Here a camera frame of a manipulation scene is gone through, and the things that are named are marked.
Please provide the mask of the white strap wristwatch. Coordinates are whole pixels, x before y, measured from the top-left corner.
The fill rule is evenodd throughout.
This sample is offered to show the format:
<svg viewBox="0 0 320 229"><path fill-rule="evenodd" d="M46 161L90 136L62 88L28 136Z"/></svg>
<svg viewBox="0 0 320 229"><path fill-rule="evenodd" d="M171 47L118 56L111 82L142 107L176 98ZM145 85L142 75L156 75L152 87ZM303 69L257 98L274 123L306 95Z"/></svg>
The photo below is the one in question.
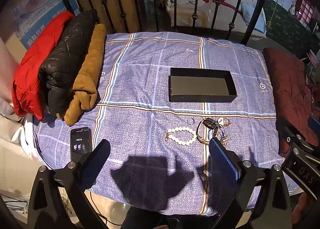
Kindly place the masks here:
<svg viewBox="0 0 320 229"><path fill-rule="evenodd" d="M216 137L219 133L221 126L217 120L212 118L204 118L196 129L197 140L204 144L209 145L209 141Z"/></svg>

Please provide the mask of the gold ring red stones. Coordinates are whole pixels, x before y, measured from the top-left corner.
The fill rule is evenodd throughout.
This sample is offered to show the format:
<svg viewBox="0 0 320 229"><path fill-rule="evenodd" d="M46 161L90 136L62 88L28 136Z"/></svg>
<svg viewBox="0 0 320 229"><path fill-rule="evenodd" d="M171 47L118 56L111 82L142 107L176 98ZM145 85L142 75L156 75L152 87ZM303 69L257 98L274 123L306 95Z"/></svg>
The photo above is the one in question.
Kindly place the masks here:
<svg viewBox="0 0 320 229"><path fill-rule="evenodd" d="M223 126L227 127L231 125L231 121L228 118L223 119Z"/></svg>

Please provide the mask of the blue plaid bed sheet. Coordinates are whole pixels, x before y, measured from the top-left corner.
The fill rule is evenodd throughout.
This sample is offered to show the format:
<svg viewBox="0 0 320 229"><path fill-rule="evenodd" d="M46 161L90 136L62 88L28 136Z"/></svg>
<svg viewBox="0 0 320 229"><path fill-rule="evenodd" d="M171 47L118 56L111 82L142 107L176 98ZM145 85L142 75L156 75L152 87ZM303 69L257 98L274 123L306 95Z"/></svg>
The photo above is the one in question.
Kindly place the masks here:
<svg viewBox="0 0 320 229"><path fill-rule="evenodd" d="M231 103L169 102L172 67L229 71ZM173 32L109 35L95 107L75 128L89 127L92 146L111 153L91 190L164 214L214 215L232 194L212 182L207 145L194 138L204 118L228 118L227 149L253 165L281 165L273 88L262 53L227 40Z"/></svg>

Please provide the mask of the tan suede garment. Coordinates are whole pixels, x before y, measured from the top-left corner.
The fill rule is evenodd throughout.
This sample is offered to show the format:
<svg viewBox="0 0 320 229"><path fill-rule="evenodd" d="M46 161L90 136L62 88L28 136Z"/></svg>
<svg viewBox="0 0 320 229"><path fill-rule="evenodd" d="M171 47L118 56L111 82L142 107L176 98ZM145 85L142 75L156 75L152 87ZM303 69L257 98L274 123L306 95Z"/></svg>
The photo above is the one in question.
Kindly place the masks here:
<svg viewBox="0 0 320 229"><path fill-rule="evenodd" d="M103 63L105 38L106 26L104 24L95 25L88 52L72 87L73 99L66 112L63 115L57 115L68 126L74 125L84 111L93 109L95 105L98 96L97 85Z"/></svg>

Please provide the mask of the red puffer jacket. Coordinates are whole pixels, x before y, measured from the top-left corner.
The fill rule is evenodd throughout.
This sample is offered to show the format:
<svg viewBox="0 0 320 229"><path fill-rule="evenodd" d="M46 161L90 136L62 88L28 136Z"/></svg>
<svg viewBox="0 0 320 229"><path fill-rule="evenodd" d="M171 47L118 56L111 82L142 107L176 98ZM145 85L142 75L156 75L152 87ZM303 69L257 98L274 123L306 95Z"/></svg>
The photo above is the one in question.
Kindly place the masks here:
<svg viewBox="0 0 320 229"><path fill-rule="evenodd" d="M24 117L30 113L38 120L44 118L44 95L40 88L39 67L56 47L64 29L73 18L74 15L69 11L53 18L22 58L12 81L11 97L16 115Z"/></svg>

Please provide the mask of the gold flower earrings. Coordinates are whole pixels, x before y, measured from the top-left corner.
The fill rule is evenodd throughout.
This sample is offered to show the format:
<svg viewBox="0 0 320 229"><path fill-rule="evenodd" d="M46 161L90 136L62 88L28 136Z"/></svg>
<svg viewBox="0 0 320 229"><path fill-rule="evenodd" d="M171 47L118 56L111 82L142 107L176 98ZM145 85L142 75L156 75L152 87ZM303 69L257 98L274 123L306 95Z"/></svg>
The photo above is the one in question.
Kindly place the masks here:
<svg viewBox="0 0 320 229"><path fill-rule="evenodd" d="M228 137L228 135L221 134L221 135L219 135L218 139L219 139L219 141L221 142L221 144L222 144L224 147L227 147L228 142L229 142L229 137Z"/></svg>

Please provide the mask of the black jewelry box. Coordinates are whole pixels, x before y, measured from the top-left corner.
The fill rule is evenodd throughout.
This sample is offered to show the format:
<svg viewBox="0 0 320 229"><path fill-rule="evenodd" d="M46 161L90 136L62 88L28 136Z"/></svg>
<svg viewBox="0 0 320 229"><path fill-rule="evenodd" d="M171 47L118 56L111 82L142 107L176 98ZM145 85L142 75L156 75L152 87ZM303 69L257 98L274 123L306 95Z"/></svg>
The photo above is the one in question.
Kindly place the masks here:
<svg viewBox="0 0 320 229"><path fill-rule="evenodd" d="M172 67L168 78L169 102L231 103L237 98L229 71Z"/></svg>

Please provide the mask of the black quilted jacket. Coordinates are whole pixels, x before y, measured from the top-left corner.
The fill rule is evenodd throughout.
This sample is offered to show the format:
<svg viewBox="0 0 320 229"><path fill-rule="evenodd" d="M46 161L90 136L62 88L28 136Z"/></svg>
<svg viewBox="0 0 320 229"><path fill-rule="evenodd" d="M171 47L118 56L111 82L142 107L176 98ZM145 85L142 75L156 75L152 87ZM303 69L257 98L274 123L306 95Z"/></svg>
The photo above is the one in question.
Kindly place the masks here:
<svg viewBox="0 0 320 229"><path fill-rule="evenodd" d="M48 112L54 116L63 115L72 100L72 86L84 62L97 21L95 9L74 17L39 67L44 102Z"/></svg>

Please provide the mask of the white bed with red blanket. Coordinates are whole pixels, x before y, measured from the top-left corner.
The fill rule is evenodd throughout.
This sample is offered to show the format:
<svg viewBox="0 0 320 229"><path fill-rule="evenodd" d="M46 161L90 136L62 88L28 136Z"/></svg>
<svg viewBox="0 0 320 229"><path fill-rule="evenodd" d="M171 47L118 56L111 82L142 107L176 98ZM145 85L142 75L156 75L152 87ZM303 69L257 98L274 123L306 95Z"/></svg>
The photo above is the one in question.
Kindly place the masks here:
<svg viewBox="0 0 320 229"><path fill-rule="evenodd" d="M258 0L159 0L172 26L245 34Z"/></svg>

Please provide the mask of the black smartphone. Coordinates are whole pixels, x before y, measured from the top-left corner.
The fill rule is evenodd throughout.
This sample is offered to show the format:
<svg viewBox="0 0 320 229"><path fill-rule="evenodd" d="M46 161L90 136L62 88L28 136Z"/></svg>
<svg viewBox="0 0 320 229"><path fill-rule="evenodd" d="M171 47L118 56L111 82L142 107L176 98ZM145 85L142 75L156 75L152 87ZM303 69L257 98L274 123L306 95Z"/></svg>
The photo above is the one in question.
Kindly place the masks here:
<svg viewBox="0 0 320 229"><path fill-rule="evenodd" d="M92 134L89 127L72 129L70 133L71 160L79 162L81 157L92 151Z"/></svg>

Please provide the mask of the white earring card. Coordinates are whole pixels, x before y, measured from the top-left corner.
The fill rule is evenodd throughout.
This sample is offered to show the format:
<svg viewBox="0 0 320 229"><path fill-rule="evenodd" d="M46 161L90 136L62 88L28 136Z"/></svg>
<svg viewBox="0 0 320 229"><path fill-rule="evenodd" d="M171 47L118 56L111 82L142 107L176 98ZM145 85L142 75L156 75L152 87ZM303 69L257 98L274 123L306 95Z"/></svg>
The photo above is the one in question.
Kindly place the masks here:
<svg viewBox="0 0 320 229"><path fill-rule="evenodd" d="M225 125L225 119L223 117L220 117L218 120L217 120L218 124L220 124L221 126L224 126Z"/></svg>

